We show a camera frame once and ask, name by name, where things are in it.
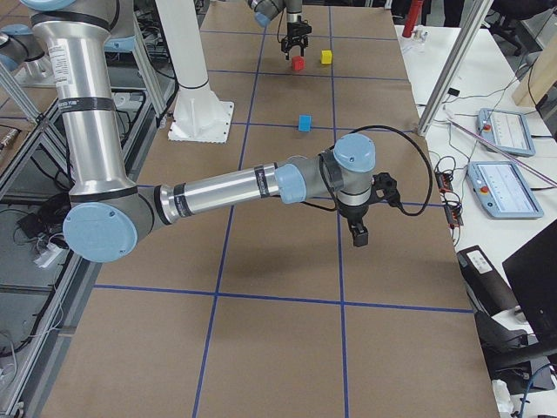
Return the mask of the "red block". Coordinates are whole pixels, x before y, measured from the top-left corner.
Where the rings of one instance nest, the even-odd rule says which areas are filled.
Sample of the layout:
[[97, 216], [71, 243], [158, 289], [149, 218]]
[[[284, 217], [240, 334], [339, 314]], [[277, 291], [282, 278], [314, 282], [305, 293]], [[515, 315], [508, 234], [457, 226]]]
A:
[[293, 71], [302, 71], [305, 68], [305, 59], [301, 56], [292, 57], [291, 67]]

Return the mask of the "yellow block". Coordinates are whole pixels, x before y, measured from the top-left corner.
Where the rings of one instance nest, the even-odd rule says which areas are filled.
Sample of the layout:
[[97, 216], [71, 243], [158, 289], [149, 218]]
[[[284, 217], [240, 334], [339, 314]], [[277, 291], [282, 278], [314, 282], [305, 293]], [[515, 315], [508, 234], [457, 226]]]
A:
[[333, 54], [331, 50], [322, 50], [320, 52], [320, 63], [323, 65], [331, 65]]

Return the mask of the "blue block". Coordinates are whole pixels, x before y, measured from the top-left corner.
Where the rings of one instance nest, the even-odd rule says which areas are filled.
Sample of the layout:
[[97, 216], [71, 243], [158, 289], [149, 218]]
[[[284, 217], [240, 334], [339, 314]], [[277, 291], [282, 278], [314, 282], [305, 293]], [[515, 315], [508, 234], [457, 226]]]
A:
[[308, 114], [299, 115], [298, 130], [309, 132], [312, 129], [312, 116]]

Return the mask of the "orange circuit board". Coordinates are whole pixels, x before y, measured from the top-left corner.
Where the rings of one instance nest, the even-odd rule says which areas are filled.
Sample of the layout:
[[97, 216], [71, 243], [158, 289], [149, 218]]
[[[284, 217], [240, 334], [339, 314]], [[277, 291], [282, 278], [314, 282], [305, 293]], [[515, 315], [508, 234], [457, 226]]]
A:
[[436, 172], [435, 178], [440, 193], [453, 192], [453, 175], [451, 172]]

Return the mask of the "red cylinder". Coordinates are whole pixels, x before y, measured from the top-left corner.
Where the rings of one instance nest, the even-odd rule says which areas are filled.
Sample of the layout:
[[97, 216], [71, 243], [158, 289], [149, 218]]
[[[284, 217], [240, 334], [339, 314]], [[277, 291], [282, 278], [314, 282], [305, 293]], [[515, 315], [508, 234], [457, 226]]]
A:
[[404, 29], [402, 31], [402, 37], [410, 38], [413, 34], [414, 27], [418, 21], [419, 14], [423, 7], [423, 0], [412, 0], [410, 3], [409, 11], [406, 15], [406, 21]]

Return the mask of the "lower blue teach pendant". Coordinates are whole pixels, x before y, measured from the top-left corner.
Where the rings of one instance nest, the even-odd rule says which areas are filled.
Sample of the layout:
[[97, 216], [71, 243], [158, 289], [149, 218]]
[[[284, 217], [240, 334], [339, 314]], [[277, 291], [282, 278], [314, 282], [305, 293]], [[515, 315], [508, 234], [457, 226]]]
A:
[[480, 161], [467, 167], [466, 178], [484, 211], [494, 219], [540, 219], [544, 212], [518, 166]]

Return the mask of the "blue teach pendant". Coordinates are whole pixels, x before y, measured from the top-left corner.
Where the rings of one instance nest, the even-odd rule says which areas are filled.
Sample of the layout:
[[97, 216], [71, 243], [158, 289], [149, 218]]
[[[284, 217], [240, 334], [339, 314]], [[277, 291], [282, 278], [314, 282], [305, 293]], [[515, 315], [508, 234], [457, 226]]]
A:
[[521, 157], [532, 157], [535, 154], [524, 114], [481, 108], [477, 120], [479, 135], [498, 149]]
[[484, 211], [494, 219], [540, 219], [544, 212], [518, 166], [480, 161], [467, 167], [466, 178]]

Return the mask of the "upper blue teach pendant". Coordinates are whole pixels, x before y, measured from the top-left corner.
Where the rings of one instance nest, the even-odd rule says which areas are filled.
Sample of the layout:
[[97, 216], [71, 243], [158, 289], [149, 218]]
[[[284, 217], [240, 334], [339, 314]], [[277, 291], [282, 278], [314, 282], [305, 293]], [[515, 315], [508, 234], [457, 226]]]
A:
[[477, 120], [479, 135], [498, 149], [521, 157], [532, 157], [535, 154], [524, 114], [481, 108]]

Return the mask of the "black monitor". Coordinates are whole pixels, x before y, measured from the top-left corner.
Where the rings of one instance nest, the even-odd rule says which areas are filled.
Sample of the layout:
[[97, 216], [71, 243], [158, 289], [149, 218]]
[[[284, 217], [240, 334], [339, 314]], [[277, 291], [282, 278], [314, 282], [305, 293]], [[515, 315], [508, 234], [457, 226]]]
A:
[[556, 337], [556, 221], [503, 262], [513, 294], [534, 333]]

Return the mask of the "white pedestal column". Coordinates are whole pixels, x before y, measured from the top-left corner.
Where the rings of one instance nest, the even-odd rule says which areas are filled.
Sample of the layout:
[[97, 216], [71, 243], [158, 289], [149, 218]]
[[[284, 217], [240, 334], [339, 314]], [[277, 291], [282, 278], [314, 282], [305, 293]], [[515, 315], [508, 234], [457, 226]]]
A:
[[223, 144], [234, 103], [219, 100], [210, 86], [194, 2], [160, 0], [156, 5], [178, 83], [169, 139]]

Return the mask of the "aluminium frame post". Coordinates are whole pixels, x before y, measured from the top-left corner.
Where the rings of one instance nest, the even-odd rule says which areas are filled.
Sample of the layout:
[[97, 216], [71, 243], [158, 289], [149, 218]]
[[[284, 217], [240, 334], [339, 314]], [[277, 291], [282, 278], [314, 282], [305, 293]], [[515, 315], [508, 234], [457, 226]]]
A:
[[426, 103], [425, 110], [420, 117], [416, 131], [418, 135], [425, 137], [428, 129], [433, 123], [433, 119], [440, 109], [445, 95], [448, 93], [448, 88], [451, 86], [456, 72], [475, 39], [481, 24], [487, 16], [487, 12], [491, 9], [492, 4], [493, 0], [480, 0], [473, 3], [470, 14], [466, 18], [463, 27], [460, 29], [460, 33], [455, 40], [453, 48], [441, 70], [440, 76], [433, 87], [432, 94]]

